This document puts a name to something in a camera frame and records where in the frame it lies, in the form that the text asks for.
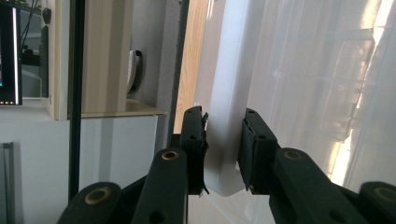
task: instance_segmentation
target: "cable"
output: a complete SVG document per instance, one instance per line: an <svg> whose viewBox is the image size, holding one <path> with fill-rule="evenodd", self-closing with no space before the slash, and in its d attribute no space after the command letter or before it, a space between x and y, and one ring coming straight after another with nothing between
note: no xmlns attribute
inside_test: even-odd
<svg viewBox="0 0 396 224"><path fill-rule="evenodd" d="M25 28L24 28L24 30L23 30L22 35L21 35L21 38L22 38L23 35L24 35L24 38L23 38L23 41L22 41L22 45L21 45L21 48L22 48L22 49L23 49L23 46L24 46L24 43L25 43L25 40L26 40L26 36L27 36L27 34L29 33L30 20L32 19L33 12L35 11L35 7L37 6L37 3L38 3L38 0L36 0L36 1L33 0L33 2L32 2L32 8L30 9L29 20L28 20L28 22L26 23L26 26L25 26Z"/></svg>

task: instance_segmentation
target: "round screw hole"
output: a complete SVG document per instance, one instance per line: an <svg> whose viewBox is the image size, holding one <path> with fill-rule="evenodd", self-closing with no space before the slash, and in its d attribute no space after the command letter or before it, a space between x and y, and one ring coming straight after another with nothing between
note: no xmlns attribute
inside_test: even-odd
<svg viewBox="0 0 396 224"><path fill-rule="evenodd" d="M167 219L167 215L163 211L155 211L149 215L149 223L164 223Z"/></svg>
<svg viewBox="0 0 396 224"><path fill-rule="evenodd" d="M338 223L346 223L347 222L346 216L339 211L332 210L330 212L330 217L332 218L332 220L334 220Z"/></svg>
<svg viewBox="0 0 396 224"><path fill-rule="evenodd" d="M396 203L396 191L382 187L375 188L374 191L381 199L389 203Z"/></svg>
<svg viewBox="0 0 396 224"><path fill-rule="evenodd" d="M162 157L166 161L172 161L178 158L178 153L175 151L167 151L162 154Z"/></svg>
<svg viewBox="0 0 396 224"><path fill-rule="evenodd" d="M295 151L286 151L284 155L286 158L292 161L297 161L302 158L301 154Z"/></svg>
<svg viewBox="0 0 396 224"><path fill-rule="evenodd" d="M94 189L85 196L85 203L95 205L104 202L110 196L110 191L108 187Z"/></svg>

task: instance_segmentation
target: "black vertical pole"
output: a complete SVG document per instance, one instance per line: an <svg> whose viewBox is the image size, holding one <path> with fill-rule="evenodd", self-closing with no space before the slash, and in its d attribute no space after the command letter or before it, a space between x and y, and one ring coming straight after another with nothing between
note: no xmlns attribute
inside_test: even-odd
<svg viewBox="0 0 396 224"><path fill-rule="evenodd" d="M70 1L69 201L78 193L85 0Z"/></svg>

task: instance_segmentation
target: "computer monitor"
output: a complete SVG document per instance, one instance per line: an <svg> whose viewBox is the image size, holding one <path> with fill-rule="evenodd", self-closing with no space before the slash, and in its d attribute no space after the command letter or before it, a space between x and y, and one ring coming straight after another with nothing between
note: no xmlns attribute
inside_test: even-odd
<svg viewBox="0 0 396 224"><path fill-rule="evenodd" d="M0 2L0 105L22 105L20 11Z"/></svg>

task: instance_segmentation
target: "wooden shelf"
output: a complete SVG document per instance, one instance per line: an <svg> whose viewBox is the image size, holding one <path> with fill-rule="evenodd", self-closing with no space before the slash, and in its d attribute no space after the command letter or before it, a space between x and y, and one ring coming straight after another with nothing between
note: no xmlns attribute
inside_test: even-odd
<svg viewBox="0 0 396 224"><path fill-rule="evenodd" d="M111 117L131 117L131 116L146 116L146 115L162 115L165 112L157 109L151 105L140 103L136 100L127 99L125 111L119 112L94 112L81 113L83 119L90 118L111 118Z"/></svg>

